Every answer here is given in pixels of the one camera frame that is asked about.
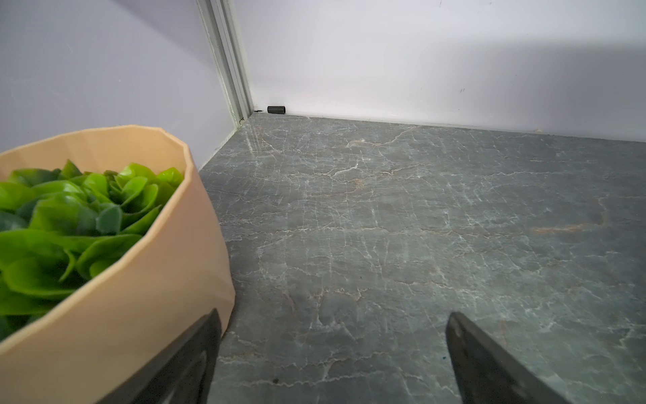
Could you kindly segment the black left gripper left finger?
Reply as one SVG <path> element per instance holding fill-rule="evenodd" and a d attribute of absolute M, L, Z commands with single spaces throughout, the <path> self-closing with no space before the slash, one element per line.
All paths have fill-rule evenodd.
<path fill-rule="evenodd" d="M 104 404 L 207 402 L 221 335 L 220 316 L 213 310 L 100 401 Z"/>

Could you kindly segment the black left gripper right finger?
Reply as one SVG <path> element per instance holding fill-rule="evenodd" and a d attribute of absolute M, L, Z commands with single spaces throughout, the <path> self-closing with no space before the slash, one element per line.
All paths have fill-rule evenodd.
<path fill-rule="evenodd" d="M 445 336 L 463 403 L 569 403 L 463 313 L 450 314 Z"/>

